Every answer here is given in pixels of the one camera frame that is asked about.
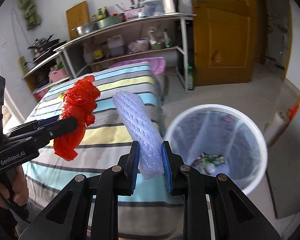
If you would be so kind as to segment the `white foam fruit net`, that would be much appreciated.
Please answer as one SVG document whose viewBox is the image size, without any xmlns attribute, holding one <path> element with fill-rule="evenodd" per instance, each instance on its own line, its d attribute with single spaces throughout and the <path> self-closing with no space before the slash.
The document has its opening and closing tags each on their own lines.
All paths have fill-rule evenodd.
<svg viewBox="0 0 300 240">
<path fill-rule="evenodd" d="M 148 116 L 142 98 L 131 92 L 119 91 L 113 96 L 113 103 L 131 138 L 139 143 L 142 176 L 152 179 L 163 174 L 163 139 Z"/>
</svg>

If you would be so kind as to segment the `red plastic bag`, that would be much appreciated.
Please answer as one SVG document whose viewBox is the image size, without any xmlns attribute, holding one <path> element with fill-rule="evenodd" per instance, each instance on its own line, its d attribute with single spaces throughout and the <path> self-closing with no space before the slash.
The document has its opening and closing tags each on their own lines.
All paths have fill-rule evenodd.
<svg viewBox="0 0 300 240">
<path fill-rule="evenodd" d="M 94 81 L 93 75 L 86 76 L 77 80 L 74 86 L 64 93 L 59 119 L 73 117 L 77 120 L 77 128 L 55 138 L 53 148 L 55 154 L 66 161 L 72 161 L 78 156 L 75 148 L 84 138 L 86 128 L 95 122 L 93 111 L 97 108 L 96 99 L 101 96 L 101 92 L 93 85 Z"/>
</svg>

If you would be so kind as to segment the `white trash bin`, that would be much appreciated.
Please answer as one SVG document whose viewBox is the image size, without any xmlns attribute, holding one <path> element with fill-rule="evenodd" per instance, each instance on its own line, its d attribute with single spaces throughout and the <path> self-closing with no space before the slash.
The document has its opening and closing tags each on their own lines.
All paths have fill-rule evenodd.
<svg viewBox="0 0 300 240">
<path fill-rule="evenodd" d="M 266 171 L 268 151 L 262 132 L 248 116 L 229 106 L 205 104 L 183 111 L 170 123 L 165 140 L 189 166 L 203 153 L 224 157 L 225 165 L 210 174 L 225 173 L 246 195 Z"/>
</svg>

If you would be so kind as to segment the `striped tablecloth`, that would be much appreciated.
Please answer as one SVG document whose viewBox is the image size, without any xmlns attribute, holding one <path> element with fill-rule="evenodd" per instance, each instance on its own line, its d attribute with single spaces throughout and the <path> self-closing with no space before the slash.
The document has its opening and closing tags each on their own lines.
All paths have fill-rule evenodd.
<svg viewBox="0 0 300 240">
<path fill-rule="evenodd" d="M 48 144 L 40 149 L 38 158 L 23 165 L 30 194 L 29 220 L 34 220 L 74 176 L 101 174 L 130 151 L 132 139 L 113 103 L 117 92 L 138 94 L 153 124 L 164 130 L 159 84 L 148 62 L 95 72 L 94 78 L 101 95 L 93 111 L 95 122 L 76 148 L 77 157 L 66 161 Z M 120 197 L 118 204 L 120 238 L 172 239 L 183 234 L 183 199 L 168 194 L 163 176 L 145 180 L 138 175 L 134 194 Z"/>
</svg>

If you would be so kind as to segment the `pink woven basket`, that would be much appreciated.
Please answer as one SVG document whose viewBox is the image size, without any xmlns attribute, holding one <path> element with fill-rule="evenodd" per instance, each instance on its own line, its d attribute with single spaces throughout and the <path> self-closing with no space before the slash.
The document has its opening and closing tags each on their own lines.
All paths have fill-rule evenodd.
<svg viewBox="0 0 300 240">
<path fill-rule="evenodd" d="M 67 73 L 64 68 L 56 69 L 55 67 L 51 67 L 48 77 L 49 77 L 50 83 L 54 83 L 56 81 L 59 81 L 65 77 L 67 77 Z"/>
</svg>

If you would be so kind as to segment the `black wok with pots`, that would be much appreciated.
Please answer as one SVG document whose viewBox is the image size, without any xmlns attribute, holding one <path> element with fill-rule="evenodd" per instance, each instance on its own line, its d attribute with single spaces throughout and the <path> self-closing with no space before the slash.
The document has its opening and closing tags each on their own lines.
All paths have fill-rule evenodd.
<svg viewBox="0 0 300 240">
<path fill-rule="evenodd" d="M 37 65 L 44 61 L 53 54 L 56 48 L 64 45 L 66 42 L 67 40 L 60 41 L 59 38 L 54 39 L 53 34 L 48 38 L 37 38 L 35 42 L 27 48 L 33 54 L 32 64 Z"/>
</svg>

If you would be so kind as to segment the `dark sauce bottle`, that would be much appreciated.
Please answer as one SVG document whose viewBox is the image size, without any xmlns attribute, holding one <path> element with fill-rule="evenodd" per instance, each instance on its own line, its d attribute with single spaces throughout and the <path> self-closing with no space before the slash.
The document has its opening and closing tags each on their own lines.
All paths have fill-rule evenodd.
<svg viewBox="0 0 300 240">
<path fill-rule="evenodd" d="M 97 41 L 96 38 L 92 39 L 92 46 L 93 46 L 93 57 L 96 62 L 101 61 L 104 59 L 104 53 L 100 43 Z"/>
</svg>

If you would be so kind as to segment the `pink plastic stool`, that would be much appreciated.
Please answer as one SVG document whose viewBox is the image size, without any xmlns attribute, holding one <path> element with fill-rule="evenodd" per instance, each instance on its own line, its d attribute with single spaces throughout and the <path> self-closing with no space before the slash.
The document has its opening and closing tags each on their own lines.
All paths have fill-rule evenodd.
<svg viewBox="0 0 300 240">
<path fill-rule="evenodd" d="M 110 66 L 110 68 L 120 67 L 127 64 L 136 64 L 141 62 L 148 62 L 153 74 L 157 78 L 157 81 L 160 85 L 161 92 L 163 93 L 165 90 L 165 68 L 166 68 L 166 60 L 164 57 L 148 57 L 141 59 L 134 59 L 128 61 L 122 61 L 114 63 Z"/>
</svg>

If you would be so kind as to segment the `steel mixing bowl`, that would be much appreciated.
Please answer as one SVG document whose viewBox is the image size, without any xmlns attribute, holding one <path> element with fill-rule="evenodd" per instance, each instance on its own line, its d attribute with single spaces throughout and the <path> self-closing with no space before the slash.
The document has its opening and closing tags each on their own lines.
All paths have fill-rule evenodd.
<svg viewBox="0 0 300 240">
<path fill-rule="evenodd" d="M 81 37 L 98 30 L 98 25 L 97 22 L 88 22 L 72 30 L 76 33 L 78 37 Z"/>
</svg>

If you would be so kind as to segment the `white jerrycan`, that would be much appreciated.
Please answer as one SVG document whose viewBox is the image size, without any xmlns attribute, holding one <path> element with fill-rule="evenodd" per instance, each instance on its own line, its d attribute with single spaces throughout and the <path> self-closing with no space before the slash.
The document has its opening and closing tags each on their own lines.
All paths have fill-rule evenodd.
<svg viewBox="0 0 300 240">
<path fill-rule="evenodd" d="M 121 35 L 115 35 L 107 40 L 108 49 L 112 57 L 123 56 L 126 53 L 125 41 Z"/>
</svg>

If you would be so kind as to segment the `wooden cutting board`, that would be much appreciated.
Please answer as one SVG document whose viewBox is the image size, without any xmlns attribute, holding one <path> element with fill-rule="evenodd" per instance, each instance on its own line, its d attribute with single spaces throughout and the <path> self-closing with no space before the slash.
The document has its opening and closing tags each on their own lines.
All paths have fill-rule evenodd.
<svg viewBox="0 0 300 240">
<path fill-rule="evenodd" d="M 90 21 L 87 1 L 78 3 L 68 9 L 65 13 L 70 40 L 73 40 L 78 37 L 74 29 Z"/>
</svg>

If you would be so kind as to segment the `green enamel basin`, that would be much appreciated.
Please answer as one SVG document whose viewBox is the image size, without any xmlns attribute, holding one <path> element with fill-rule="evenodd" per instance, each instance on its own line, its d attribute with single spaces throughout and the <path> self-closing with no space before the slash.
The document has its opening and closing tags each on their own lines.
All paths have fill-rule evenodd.
<svg viewBox="0 0 300 240">
<path fill-rule="evenodd" d="M 97 21 L 97 27 L 98 29 L 107 28 L 112 25 L 116 25 L 122 22 L 122 16 L 116 15 L 116 16 L 110 16 L 101 20 Z"/>
</svg>

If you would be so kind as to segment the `white plastic tub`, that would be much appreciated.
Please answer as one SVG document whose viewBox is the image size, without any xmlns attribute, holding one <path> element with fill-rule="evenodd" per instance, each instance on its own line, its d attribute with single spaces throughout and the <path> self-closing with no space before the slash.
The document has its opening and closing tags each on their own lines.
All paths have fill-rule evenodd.
<svg viewBox="0 0 300 240">
<path fill-rule="evenodd" d="M 139 51 L 149 50 L 149 38 L 140 38 L 137 41 Z"/>
</svg>

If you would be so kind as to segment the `green hanging cloth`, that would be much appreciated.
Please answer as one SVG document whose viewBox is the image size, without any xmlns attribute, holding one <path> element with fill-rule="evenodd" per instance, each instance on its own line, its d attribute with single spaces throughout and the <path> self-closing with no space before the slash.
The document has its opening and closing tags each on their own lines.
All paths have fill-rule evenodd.
<svg viewBox="0 0 300 240">
<path fill-rule="evenodd" d="M 27 30 L 34 29 L 41 24 L 34 0 L 17 0 L 18 7 L 23 11 Z"/>
</svg>

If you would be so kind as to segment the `white metal shelf rack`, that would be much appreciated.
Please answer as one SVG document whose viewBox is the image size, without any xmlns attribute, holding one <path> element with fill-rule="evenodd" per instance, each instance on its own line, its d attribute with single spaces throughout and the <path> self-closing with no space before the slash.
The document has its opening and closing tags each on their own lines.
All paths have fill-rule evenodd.
<svg viewBox="0 0 300 240">
<path fill-rule="evenodd" d="M 162 23 L 164 21 L 180 21 L 182 44 L 172 45 L 170 49 L 177 49 L 180 53 L 187 55 L 187 52 L 183 50 L 183 45 L 187 42 L 185 19 L 187 17 L 192 18 L 193 16 L 194 14 L 175 13 L 157 17 L 139 18 L 86 33 L 55 48 L 50 57 L 33 67 L 23 76 L 23 79 L 30 82 L 30 78 L 34 78 L 34 75 L 38 73 L 42 66 L 57 57 L 60 58 L 65 67 L 65 77 L 48 83 L 47 86 L 41 85 L 39 89 L 31 88 L 32 92 L 35 93 L 45 90 L 61 81 L 79 77 L 97 64 L 113 62 L 132 56 L 133 53 L 128 51 L 128 44 L 146 38 L 147 31 L 143 30 L 143 26 L 153 27 L 157 25 L 159 28 L 166 28 L 168 24 Z"/>
</svg>

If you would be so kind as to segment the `pink utensil basket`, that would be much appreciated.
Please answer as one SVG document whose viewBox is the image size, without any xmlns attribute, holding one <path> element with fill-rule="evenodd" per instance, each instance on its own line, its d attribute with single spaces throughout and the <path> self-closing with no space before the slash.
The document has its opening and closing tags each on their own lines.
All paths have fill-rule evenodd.
<svg viewBox="0 0 300 240">
<path fill-rule="evenodd" d="M 142 8 L 134 8 L 134 9 L 127 9 L 123 12 L 126 21 L 132 21 L 139 18 L 139 14 L 142 13 Z"/>
</svg>

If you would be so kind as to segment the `orange wooden door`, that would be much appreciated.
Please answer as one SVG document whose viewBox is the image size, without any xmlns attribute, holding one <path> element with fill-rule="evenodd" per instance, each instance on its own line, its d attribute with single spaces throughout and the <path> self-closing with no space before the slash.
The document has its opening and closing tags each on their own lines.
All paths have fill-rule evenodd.
<svg viewBox="0 0 300 240">
<path fill-rule="evenodd" d="M 257 45 L 257 0 L 191 0 L 196 85 L 251 80 Z"/>
</svg>

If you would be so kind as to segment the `clear plastic storage box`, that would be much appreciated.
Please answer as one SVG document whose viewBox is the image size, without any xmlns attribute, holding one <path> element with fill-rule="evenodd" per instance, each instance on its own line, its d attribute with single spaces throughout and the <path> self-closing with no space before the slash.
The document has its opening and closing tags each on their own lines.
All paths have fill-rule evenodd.
<svg viewBox="0 0 300 240">
<path fill-rule="evenodd" d="M 146 17 L 157 17 L 165 14 L 162 0 L 145 0 L 141 2 Z"/>
</svg>

